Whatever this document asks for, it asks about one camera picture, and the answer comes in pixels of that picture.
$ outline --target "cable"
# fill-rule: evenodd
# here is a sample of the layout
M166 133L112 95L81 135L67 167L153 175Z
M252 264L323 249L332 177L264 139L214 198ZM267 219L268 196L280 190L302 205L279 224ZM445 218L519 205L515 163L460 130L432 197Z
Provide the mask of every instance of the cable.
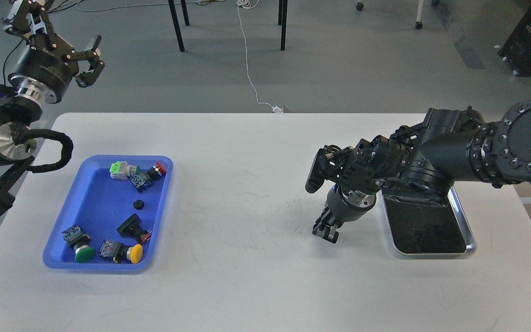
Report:
M50 9L48 10L48 12L55 11L56 9L59 9L59 8L61 8L62 6L68 5L68 4L70 4L71 2L73 2L73 0L65 0L65 1L61 2L61 4L60 4L59 6L56 6L55 8L50 8Z
M259 2L260 0L257 0L255 5L252 6L250 0L236 0L236 5L243 7L244 9L253 9L259 4Z
M130 5L130 6L111 7L111 8L105 8L105 9L81 9L81 8L79 8L78 5L80 3L82 3L83 1L85 1L85 0L79 0L76 3L76 7L75 7L77 10L82 11L82 12L105 12L105 11L111 11L112 9L134 8L134 7L149 7L149 6L167 6L168 5L168 4L148 4L148 5ZM200 1L203 2L203 0L198 0L198 1L186 2L186 4L205 5L205 4L200 4ZM224 0L212 0L212 1L223 2Z
M226 0L196 0L196 4L200 6L208 5L211 2L225 2Z
M245 30L243 30L243 24L241 22L241 13L239 11L239 8L241 8L242 6L239 5L240 1L241 0L237 0L238 6L236 7L236 13L237 13L237 15L239 15L239 25L241 26L241 32L243 32L243 40L245 41L245 67L247 68L247 78L249 79L249 83L253 87L253 91L255 91L255 100L257 100L257 103L260 104L260 105L262 105L262 104L263 105L270 105L270 107L273 110L274 107L270 103L260 102L260 99L257 96L257 89L255 88L255 85L253 85L253 82L251 81L251 78L249 77L249 59L248 59L248 55L247 55L247 37L245 36Z
M4 61L4 67L3 69L1 70L1 73L3 74L4 76L4 86L7 86L7 79L6 79L6 64L7 64L7 60L9 59L9 55L11 55L13 53L13 51L16 50L16 48L22 43L22 41L20 40L18 42L18 44L13 47L13 50L11 50L11 52L9 52L8 56L6 56L6 60Z
M83 0L80 0L79 2L75 3L75 4L72 4L71 6L67 6L65 8L61 8L61 9L57 9L57 10L53 10L53 11L49 11L48 13L56 13L56 12L62 12L63 10L66 10L66 9L69 9L71 7L75 7L77 6L80 2L82 2Z

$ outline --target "gray floor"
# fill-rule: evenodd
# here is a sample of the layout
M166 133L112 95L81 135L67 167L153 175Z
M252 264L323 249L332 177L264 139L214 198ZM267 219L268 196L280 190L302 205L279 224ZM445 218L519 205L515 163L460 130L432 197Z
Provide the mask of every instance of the gray floor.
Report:
M134 3L88 0L81 7ZM432 8L428 0L419 31L413 27L414 0L366 0L362 12L355 4L290 0L284 52L278 2L261 0L257 8L242 10L249 70L261 101L313 113L424 113L429 107L472 105L486 120L499 120L511 105L531 97L531 77L515 77L496 54L529 2L442 0ZM0 1L0 18L9 7ZM106 69L91 88L72 84L36 126L50 127L65 112L271 112L257 105L247 81L234 1L188 9L184 53L167 6L97 13L72 8L51 15L55 31L78 50L102 35ZM0 82L4 59L17 41L0 23ZM20 54L11 56L8 73Z

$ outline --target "black cable sheath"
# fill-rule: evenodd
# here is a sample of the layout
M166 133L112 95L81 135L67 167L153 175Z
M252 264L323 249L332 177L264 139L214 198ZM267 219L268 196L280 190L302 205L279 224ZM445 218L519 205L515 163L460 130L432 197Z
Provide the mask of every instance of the black cable sheath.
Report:
M73 141L69 136L65 135L62 132L54 130L27 130L23 133L18 133L16 136L13 136L13 143L16 145L26 143L28 139L33 138L44 138L52 139L53 141L58 141L63 145L61 149L61 159L53 164L45 164L40 166L30 166L28 171L32 173L45 173L60 170L65 167L69 160L71 160L73 152Z

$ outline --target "metal tray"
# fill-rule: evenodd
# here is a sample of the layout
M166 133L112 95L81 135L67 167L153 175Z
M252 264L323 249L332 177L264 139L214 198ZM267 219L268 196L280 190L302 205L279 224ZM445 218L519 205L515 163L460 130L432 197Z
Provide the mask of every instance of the metal tray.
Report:
M477 245L456 191L449 207L393 202L382 197L390 241L405 258L456 258L473 254Z

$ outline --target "white cable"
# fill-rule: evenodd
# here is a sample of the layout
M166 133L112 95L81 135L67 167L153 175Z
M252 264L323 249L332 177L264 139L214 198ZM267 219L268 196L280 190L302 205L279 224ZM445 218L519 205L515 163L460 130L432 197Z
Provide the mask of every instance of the white cable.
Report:
M249 0L236 0L236 5L243 7L244 9L253 9L255 6L259 4L260 0L257 0L255 5L251 5L251 2Z
M253 82L251 81L251 78L249 77L249 59L248 59L248 55L247 55L247 37L245 36L245 31L243 30L243 23L241 22L241 13L239 11L239 8L242 7L241 5L239 5L239 2L241 2L241 1L242 0L237 0L238 6L236 7L236 14L239 15L239 25L241 26L241 32L243 32L243 40L245 41L245 67L247 68L247 78L249 79L249 83L253 87L253 91L255 91L255 100L257 100L257 103L260 104L260 105L270 105L270 107L273 110L274 107L270 103L260 102L260 99L257 96L257 89L255 88L255 85L253 85Z
M196 0L196 4L200 6L208 5L211 2L224 2L226 0Z
M71 2L73 2L73 0L65 0L65 1L63 1L59 6L56 6L55 8L51 8L51 9L49 9L48 11L53 11L53 10L55 10L55 9L59 9L59 8L62 7L62 6L65 6L65 5L70 4Z

